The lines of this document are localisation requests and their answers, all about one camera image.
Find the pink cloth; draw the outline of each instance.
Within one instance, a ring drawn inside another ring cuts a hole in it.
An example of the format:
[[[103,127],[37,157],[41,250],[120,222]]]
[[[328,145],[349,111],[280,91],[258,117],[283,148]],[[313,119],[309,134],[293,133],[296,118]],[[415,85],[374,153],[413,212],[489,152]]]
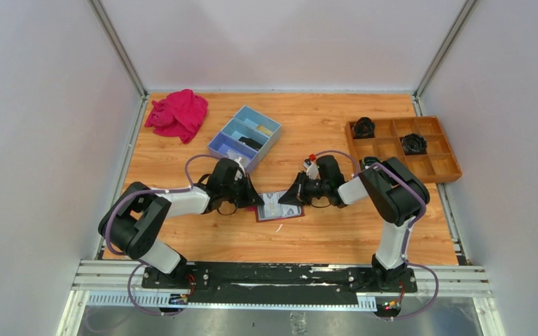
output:
[[[153,127],[153,133],[163,137],[178,136],[183,144],[193,140],[207,115],[207,100],[191,89],[173,92],[152,104],[145,127]]]

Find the wooden tray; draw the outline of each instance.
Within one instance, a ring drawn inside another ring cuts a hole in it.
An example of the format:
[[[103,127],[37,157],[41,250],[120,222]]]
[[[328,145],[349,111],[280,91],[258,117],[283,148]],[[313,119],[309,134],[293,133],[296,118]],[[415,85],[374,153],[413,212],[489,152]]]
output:
[[[366,156],[381,160],[399,160],[423,183],[453,182],[461,177],[461,169],[436,117],[374,119],[374,138],[354,139],[355,121],[345,126],[350,154],[360,161]],[[410,133],[423,136],[428,142],[425,155],[405,155],[401,137]]]

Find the wooden floor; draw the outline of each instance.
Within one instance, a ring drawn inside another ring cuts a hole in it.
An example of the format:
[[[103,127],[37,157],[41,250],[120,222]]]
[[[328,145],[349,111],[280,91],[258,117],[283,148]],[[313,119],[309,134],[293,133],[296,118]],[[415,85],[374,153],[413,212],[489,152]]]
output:
[[[151,99],[160,100],[166,95],[152,94]],[[155,135],[151,128],[141,128],[125,186],[133,181],[159,188],[187,186],[185,161],[195,154],[208,153],[207,144],[212,137],[245,104],[282,124],[281,138],[251,174],[259,193],[289,188],[302,170],[302,161],[311,153],[326,149],[347,152],[345,122],[362,116],[415,115],[410,96],[404,94],[201,95],[209,102],[209,114],[189,144]],[[146,117],[151,108],[150,101]],[[341,155],[336,155],[336,159],[349,179],[351,162]],[[210,173],[215,162],[209,158],[193,161],[193,180]],[[456,265],[436,186],[428,188],[432,200],[425,217],[415,226],[409,258],[415,263]],[[167,220],[159,237],[189,260],[370,263],[380,241],[382,219],[369,199],[344,209],[306,207],[305,213],[301,218],[264,223],[257,223],[254,213],[244,209],[232,216],[181,216]],[[114,258],[108,251],[104,257]]]

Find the card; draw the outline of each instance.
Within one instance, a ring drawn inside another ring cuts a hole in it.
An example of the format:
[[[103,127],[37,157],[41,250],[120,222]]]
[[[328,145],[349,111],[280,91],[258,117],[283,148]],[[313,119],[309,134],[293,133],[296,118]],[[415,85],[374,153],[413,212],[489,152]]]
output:
[[[285,219],[304,216],[302,207],[295,205],[279,204],[277,201],[283,194],[283,191],[265,192],[260,196],[263,198],[265,205],[256,208],[256,221],[274,221],[276,219]]]

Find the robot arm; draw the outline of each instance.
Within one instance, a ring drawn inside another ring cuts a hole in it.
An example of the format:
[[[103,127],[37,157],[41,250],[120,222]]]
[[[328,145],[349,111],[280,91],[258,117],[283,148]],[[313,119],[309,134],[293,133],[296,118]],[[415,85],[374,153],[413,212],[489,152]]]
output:
[[[110,241],[133,260],[143,260],[162,273],[171,274],[186,259],[157,239],[164,220],[186,214],[208,214],[230,202],[236,209],[263,205],[254,190],[250,177],[239,162],[222,158],[211,174],[181,192],[148,188],[134,182],[119,197],[99,224],[98,232],[104,237],[106,225],[113,210],[126,198],[134,197],[117,209],[112,218]]]
[[[313,160],[306,173],[298,174],[296,182],[280,198],[280,203],[309,205],[313,197],[325,196],[331,205],[343,208],[370,197],[384,220],[380,245],[372,258],[375,275],[384,284],[398,278],[407,267],[403,255],[406,231],[419,214],[421,203],[382,169],[366,169],[345,182],[332,155],[316,159],[320,178],[316,178],[314,164]],[[391,157],[382,162],[382,166],[411,188],[425,204],[429,203],[425,185],[399,159]]]

